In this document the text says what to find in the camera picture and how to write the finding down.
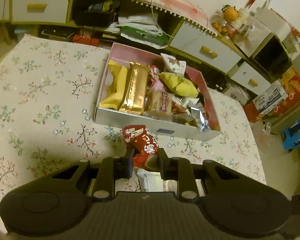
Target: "table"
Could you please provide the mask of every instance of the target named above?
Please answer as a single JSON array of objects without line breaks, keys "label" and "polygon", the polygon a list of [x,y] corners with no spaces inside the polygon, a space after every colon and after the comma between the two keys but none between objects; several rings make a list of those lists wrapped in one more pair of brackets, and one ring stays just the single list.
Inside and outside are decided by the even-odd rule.
[{"label": "table", "polygon": [[[120,129],[93,122],[109,49],[26,35],[0,63],[0,200],[15,187],[82,158],[124,155]],[[154,135],[169,157],[205,159],[265,183],[240,104],[210,90],[222,133],[195,141]],[[136,176],[116,190],[139,190]],[[0,229],[5,231],[0,219]]]}]

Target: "yellow snack package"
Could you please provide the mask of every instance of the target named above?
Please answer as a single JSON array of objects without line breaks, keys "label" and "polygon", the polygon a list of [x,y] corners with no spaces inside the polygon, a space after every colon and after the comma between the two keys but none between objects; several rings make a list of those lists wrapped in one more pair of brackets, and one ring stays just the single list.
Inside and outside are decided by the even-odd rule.
[{"label": "yellow snack package", "polygon": [[160,73],[158,76],[160,80],[162,80],[165,85],[176,95],[190,98],[196,98],[198,96],[199,92],[193,83],[187,78],[168,72]]},{"label": "yellow snack package", "polygon": [[100,102],[99,107],[119,110],[123,101],[128,68],[112,59],[109,60],[108,67],[113,76],[113,81],[110,85],[108,96]]}]

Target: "tablecloth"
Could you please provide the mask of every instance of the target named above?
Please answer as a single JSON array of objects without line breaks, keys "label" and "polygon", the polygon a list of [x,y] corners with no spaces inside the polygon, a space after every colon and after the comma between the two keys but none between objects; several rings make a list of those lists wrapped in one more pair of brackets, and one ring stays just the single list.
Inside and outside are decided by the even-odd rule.
[{"label": "tablecloth", "polygon": [[[120,129],[93,122],[109,49],[26,35],[0,63],[0,200],[15,187],[64,165],[124,155]],[[154,135],[169,157],[215,160],[265,183],[240,104],[210,90],[222,133],[210,141]],[[140,190],[137,177],[116,190]],[[5,231],[0,219],[0,229]]]}]

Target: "red snack box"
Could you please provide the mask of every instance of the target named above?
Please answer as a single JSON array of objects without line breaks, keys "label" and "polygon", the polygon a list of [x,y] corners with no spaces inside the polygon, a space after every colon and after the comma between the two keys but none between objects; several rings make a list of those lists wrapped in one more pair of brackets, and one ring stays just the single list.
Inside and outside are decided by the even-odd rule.
[{"label": "red snack box", "polygon": [[149,171],[157,169],[159,146],[145,125],[128,125],[122,129],[126,145],[138,153],[133,157],[133,166]]}]

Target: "white cable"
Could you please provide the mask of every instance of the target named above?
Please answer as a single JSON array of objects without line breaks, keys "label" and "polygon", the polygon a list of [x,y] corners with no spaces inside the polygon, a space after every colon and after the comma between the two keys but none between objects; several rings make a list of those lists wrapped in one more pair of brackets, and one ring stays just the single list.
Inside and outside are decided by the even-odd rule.
[{"label": "white cable", "polygon": [[163,31],[163,29],[161,29],[161,27],[158,25],[158,22],[157,22],[157,20],[155,19],[154,13],[153,13],[153,4],[152,4],[152,0],[151,0],[151,12],[152,12],[152,17],[153,17],[153,19],[154,19],[155,24],[157,25],[157,27],[158,27],[165,35],[167,35],[167,36],[169,36],[169,37],[171,37],[171,38],[174,38],[173,36],[171,36],[171,35],[165,33],[165,32]]}]

